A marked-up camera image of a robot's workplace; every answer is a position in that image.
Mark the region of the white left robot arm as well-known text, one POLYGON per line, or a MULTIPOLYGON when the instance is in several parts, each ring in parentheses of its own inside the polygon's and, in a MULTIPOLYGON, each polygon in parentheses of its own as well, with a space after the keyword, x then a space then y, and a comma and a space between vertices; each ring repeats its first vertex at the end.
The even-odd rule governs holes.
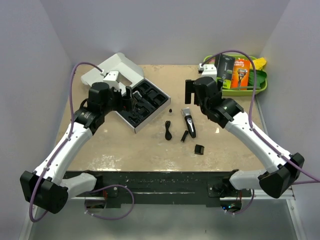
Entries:
POLYGON ((105 82, 96 82, 88 90, 88 97, 72 115, 65 136, 49 156, 33 171, 24 171, 20 183, 25 200, 46 212, 56 214, 67 201, 82 193, 99 196, 104 184, 94 174, 86 171, 76 177, 64 179, 71 162, 83 145, 105 122, 112 111, 130 111, 134 108, 130 86, 125 93, 105 82))

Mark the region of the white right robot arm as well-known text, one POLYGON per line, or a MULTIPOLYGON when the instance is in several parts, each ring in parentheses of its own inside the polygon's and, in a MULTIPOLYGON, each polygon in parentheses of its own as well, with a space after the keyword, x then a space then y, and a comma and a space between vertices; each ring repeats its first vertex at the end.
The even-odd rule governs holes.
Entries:
POLYGON ((290 153, 256 124, 232 98, 222 96, 221 84, 205 76, 185 82, 185 103, 200 107, 207 118, 237 137, 262 163, 263 169, 236 170, 223 183, 223 192, 230 197, 240 190, 263 190, 278 199, 300 176, 305 159, 300 153, 290 153))

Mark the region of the silver black hair clipper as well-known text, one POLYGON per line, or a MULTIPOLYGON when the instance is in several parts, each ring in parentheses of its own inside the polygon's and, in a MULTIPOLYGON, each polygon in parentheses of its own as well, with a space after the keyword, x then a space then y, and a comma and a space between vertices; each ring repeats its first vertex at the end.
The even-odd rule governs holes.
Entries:
POLYGON ((186 123, 187 126, 187 130, 190 134, 190 136, 192 138, 196 138, 197 134, 196 134, 196 128, 195 128, 195 124, 191 115, 191 110, 189 107, 186 108, 182 108, 181 109, 182 112, 182 116, 184 118, 184 121, 186 123))

